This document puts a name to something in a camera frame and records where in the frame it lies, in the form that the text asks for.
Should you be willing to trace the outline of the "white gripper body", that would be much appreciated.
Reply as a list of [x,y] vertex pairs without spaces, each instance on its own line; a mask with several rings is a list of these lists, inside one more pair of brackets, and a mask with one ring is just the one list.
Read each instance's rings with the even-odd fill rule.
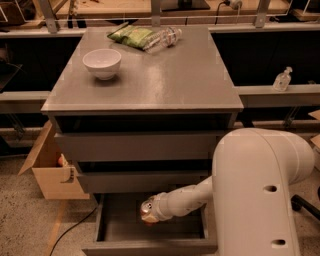
[[162,192],[153,197],[151,213],[158,221],[166,221],[173,217],[168,206],[168,193]]

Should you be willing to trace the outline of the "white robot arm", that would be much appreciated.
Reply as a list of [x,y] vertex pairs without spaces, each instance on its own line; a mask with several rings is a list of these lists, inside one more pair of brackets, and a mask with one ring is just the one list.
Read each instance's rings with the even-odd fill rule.
[[310,176],[314,152],[300,136],[242,128],[217,144],[212,175],[143,202],[146,223],[214,203],[218,256],[300,256],[289,186]]

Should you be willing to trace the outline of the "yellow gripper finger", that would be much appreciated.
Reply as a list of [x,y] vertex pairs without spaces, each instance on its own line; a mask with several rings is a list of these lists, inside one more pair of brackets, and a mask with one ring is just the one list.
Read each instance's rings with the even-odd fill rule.
[[142,219],[143,222],[149,223],[149,224],[154,224],[154,223],[157,223],[159,221],[158,218],[156,218],[155,216],[153,216],[151,214],[142,215],[141,219]]

